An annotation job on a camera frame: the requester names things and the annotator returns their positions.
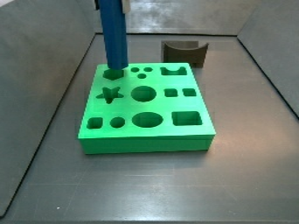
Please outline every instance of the blue rod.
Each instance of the blue rod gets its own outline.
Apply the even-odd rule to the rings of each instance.
[[[127,62],[127,21],[122,0],[98,0],[107,48],[107,65],[121,70]]]

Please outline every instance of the square hole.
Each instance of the square hole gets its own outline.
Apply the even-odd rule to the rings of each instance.
[[[102,117],[93,117],[89,119],[89,129],[98,130],[103,126],[103,118]]]
[[[202,125],[202,116],[198,111],[173,112],[173,124],[175,126]]]
[[[185,88],[182,90],[185,96],[197,96],[197,92],[194,88]]]
[[[167,88],[165,90],[165,96],[166,97],[177,97],[178,96],[178,90],[175,88]]]

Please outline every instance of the green foam block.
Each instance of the green foam block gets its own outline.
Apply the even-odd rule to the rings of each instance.
[[[190,64],[98,66],[79,129],[86,154],[207,150],[215,134]]]

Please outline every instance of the small round hole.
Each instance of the small round hole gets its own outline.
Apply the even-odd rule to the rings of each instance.
[[[154,71],[154,69],[153,69],[151,67],[146,67],[146,68],[145,68],[145,71],[150,73],[150,72]]]
[[[123,117],[115,117],[113,120],[111,120],[111,122],[110,122],[110,125],[114,127],[114,128],[117,128],[117,129],[119,129],[119,128],[122,128],[125,125],[126,125],[126,119],[123,118]]]
[[[133,67],[133,68],[131,68],[131,72],[134,72],[134,73],[138,73],[139,70],[141,70],[141,69],[139,69],[138,67]]]
[[[139,79],[145,79],[145,78],[146,78],[146,74],[145,74],[145,73],[141,73],[141,74],[138,75],[138,78],[139,78]]]

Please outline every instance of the star-shaped hole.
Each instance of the star-shaped hole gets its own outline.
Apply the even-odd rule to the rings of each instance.
[[[106,99],[107,104],[110,104],[117,98],[123,98],[125,96],[118,92],[119,89],[121,87],[103,87],[103,94],[98,95],[98,99]]]

